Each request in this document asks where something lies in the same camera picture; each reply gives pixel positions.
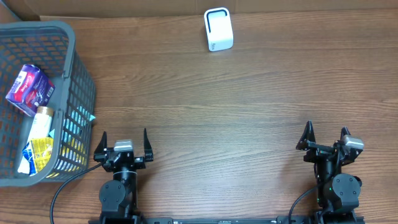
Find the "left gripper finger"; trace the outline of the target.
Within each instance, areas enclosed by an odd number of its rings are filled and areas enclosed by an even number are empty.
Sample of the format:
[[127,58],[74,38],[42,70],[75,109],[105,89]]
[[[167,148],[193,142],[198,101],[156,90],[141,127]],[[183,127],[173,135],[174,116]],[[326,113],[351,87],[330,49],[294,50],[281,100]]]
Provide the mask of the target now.
[[152,146],[151,146],[149,138],[147,136],[147,130],[146,129],[144,129],[144,153],[145,153],[146,156],[152,156],[153,155]]
[[104,154],[106,148],[107,148],[107,133],[106,131],[104,131],[101,140],[94,151],[94,154]]

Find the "white tube with gold cap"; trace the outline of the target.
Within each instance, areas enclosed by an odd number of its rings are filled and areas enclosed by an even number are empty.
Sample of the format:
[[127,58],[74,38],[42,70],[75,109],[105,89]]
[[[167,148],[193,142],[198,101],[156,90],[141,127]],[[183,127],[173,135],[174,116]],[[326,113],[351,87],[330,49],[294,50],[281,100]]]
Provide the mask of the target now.
[[33,139],[46,138],[52,125],[54,110],[46,106],[39,106],[34,116],[27,142]]

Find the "yellow blue snack packet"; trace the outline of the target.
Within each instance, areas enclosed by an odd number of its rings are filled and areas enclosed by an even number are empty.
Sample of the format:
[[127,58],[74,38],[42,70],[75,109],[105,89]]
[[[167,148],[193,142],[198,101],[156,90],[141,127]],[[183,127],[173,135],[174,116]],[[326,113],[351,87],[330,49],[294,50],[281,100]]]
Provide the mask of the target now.
[[22,150],[18,173],[36,175],[49,162],[53,149],[53,138],[37,138],[30,140]]

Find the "teal wet wipes pack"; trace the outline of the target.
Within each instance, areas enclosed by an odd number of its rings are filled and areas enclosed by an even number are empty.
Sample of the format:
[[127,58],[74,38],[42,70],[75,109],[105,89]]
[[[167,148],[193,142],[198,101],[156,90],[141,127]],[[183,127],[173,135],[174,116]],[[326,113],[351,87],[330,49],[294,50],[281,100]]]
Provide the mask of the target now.
[[63,125],[73,134],[81,134],[82,128],[85,128],[89,122],[96,119],[94,115],[88,112],[84,107],[79,106],[69,114],[70,118],[63,121]]

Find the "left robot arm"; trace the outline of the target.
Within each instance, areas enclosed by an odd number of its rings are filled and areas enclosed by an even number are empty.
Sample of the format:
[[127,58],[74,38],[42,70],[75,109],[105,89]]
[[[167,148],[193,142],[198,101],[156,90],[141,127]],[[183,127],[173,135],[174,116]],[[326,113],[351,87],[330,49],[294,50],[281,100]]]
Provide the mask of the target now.
[[99,162],[106,172],[113,174],[99,190],[101,213],[98,220],[90,223],[147,223],[144,214],[137,208],[137,171],[146,168],[146,163],[154,160],[154,153],[144,130],[144,155],[134,155],[130,139],[118,140],[113,147],[107,145],[107,134],[103,133],[95,149],[93,159]]

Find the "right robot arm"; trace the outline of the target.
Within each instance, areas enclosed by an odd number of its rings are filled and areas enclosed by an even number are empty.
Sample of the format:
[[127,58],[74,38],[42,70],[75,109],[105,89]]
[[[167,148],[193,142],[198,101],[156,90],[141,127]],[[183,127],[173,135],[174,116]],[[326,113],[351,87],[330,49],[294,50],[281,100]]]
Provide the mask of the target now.
[[303,160],[313,164],[317,184],[296,199],[289,210],[288,222],[294,222],[292,213],[299,201],[316,192],[320,209],[300,220],[300,223],[364,223],[364,217],[358,217],[354,212],[359,207],[363,183],[359,177],[342,172],[343,166],[352,164],[364,151],[363,140],[352,136],[344,126],[339,140],[333,145],[318,144],[309,120],[296,149],[306,152]]

